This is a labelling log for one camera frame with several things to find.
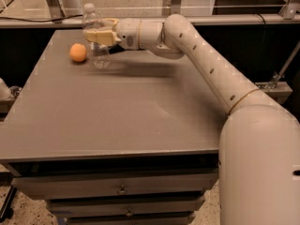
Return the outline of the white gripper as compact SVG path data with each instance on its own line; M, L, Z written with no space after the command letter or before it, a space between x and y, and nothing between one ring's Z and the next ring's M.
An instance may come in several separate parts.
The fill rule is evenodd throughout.
M87 41L96 42L101 45L112 46L118 43L125 50L136 51L139 49L138 32L141 21L138 19L126 18L118 20L115 18L104 18L106 26L113 30L86 29L83 36Z

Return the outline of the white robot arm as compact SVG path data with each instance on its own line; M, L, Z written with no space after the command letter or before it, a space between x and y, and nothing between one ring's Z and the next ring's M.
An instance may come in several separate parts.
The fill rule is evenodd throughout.
M219 139L221 225L300 225L297 119L216 51L185 17L107 19L84 37L165 58L186 55L228 115Z

